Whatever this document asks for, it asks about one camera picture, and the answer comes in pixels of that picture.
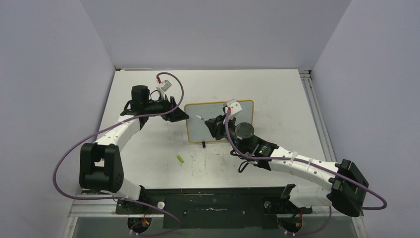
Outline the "yellow framed whiteboard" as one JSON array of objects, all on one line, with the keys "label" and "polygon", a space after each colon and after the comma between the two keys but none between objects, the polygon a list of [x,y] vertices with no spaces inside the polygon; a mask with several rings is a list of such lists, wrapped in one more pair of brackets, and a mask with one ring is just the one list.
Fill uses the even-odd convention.
[{"label": "yellow framed whiteboard", "polygon": [[235,128],[239,124],[253,124],[254,101],[231,100],[186,104],[187,136],[190,143],[222,142],[229,135],[235,140]]}]

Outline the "green marker cap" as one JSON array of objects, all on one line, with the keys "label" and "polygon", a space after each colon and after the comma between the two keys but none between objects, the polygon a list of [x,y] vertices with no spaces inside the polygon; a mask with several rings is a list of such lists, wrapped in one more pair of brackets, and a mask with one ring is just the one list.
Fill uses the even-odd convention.
[{"label": "green marker cap", "polygon": [[184,163],[184,160],[180,155],[177,155],[177,159],[179,160],[180,163]]}]

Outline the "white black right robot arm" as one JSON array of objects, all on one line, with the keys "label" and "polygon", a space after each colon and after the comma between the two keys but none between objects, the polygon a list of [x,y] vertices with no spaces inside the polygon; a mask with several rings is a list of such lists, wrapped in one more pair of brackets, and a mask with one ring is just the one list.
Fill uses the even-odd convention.
[{"label": "white black right robot arm", "polygon": [[246,164],[268,171],[283,172],[306,179],[314,186],[290,185],[280,198],[286,212],[312,206],[332,206],[350,217],[360,216],[369,183],[359,168],[350,160],[328,162],[309,158],[265,141],[254,134],[247,122],[235,124],[236,119],[225,122],[225,116],[205,120],[211,136],[227,139],[231,155],[245,160]]}]

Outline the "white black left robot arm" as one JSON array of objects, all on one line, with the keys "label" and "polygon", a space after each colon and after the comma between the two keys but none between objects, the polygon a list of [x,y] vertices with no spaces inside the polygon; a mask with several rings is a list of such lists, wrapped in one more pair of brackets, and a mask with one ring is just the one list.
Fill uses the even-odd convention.
[{"label": "white black left robot arm", "polygon": [[83,144],[80,149],[80,186],[129,198],[128,207],[137,214],[147,209],[148,200],[141,196],[142,186],[124,177],[121,150],[144,127],[150,114],[157,114],[169,122],[189,119],[182,109],[177,108],[174,97],[167,97],[163,90],[159,93],[160,97],[152,100],[147,86],[133,86],[131,100],[120,114],[118,126],[95,142]]}]

